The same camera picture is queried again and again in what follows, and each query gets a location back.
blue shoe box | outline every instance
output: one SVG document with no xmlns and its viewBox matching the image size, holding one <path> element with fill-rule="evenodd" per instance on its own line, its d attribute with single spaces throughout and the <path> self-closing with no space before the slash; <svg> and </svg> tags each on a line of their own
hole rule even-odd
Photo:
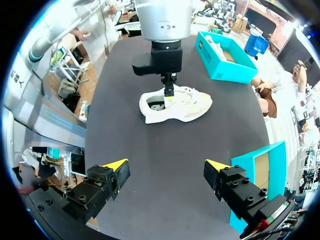
<svg viewBox="0 0 320 240">
<path fill-rule="evenodd" d="M 231 158 L 231 165 L 239 165 L 246 171 L 245 176 L 259 188 L 267 188 L 267 199 L 272 201 L 285 192 L 287 178 L 286 143 L 280 141 L 258 150 Z M 231 211 L 229 225 L 242 233 L 247 226 L 245 220 L 239 220 Z"/>
<path fill-rule="evenodd" d="M 222 50 L 227 51 L 234 62 L 222 61 L 205 39 L 207 35 L 210 35 L 216 44 L 220 43 Z M 229 37 L 200 31 L 197 35 L 195 48 L 212 80 L 249 84 L 258 73 L 257 67 L 245 51 Z"/>
</svg>

blue bin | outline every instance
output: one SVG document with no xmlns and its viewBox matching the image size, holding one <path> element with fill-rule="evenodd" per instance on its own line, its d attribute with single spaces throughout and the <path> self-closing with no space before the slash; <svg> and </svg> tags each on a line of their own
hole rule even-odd
<svg viewBox="0 0 320 240">
<path fill-rule="evenodd" d="M 255 57 L 258 53 L 264 54 L 268 48 L 268 41 L 263 36 L 250 34 L 248 41 L 244 47 L 250 56 Z"/>
</svg>

shoe insole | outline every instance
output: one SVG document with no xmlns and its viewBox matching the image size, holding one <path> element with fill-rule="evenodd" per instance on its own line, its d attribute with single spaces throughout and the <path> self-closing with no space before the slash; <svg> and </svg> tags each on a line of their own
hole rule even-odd
<svg viewBox="0 0 320 240">
<path fill-rule="evenodd" d="M 166 109 L 164 101 L 153 101 L 153 102 L 149 102 L 148 105 L 149 105 L 149 108 L 155 111 L 161 111 Z"/>
</svg>

black table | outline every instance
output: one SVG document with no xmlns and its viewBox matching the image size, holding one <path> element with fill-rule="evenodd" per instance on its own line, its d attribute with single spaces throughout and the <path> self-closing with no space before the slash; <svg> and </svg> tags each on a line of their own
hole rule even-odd
<svg viewBox="0 0 320 240">
<path fill-rule="evenodd" d="M 230 209 L 218 202 L 203 177 L 205 159 L 231 164 L 269 144 L 258 101 L 249 85 L 210 80 L 195 49 L 182 41 L 177 85 L 211 95 L 202 117 L 145 124 L 141 94 L 162 88 L 159 75 L 136 76 L 131 61 L 148 53 L 142 37 L 116 43 L 98 80 L 88 116 L 85 166 L 129 159 L 131 176 L 115 202 L 97 216 L 101 231 L 120 239 L 239 239 L 228 224 Z"/>
</svg>

shoe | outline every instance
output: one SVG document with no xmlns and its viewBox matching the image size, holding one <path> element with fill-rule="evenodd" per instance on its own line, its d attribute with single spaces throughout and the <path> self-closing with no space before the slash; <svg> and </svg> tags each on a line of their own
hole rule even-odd
<svg viewBox="0 0 320 240">
<path fill-rule="evenodd" d="M 223 49 L 220 46 L 220 43 L 215 43 L 212 40 L 212 37 L 210 35 L 207 35 L 204 38 L 208 41 L 209 45 L 213 48 L 215 53 L 218 54 L 218 56 L 220 57 L 221 61 L 227 62 L 227 59 L 226 59 L 226 57 L 224 55 Z"/>
<path fill-rule="evenodd" d="M 190 122 L 205 114 L 212 105 L 210 95 L 194 88 L 174 85 L 174 96 L 165 97 L 165 89 L 141 95 L 139 108 L 146 124 L 178 119 Z"/>
</svg>

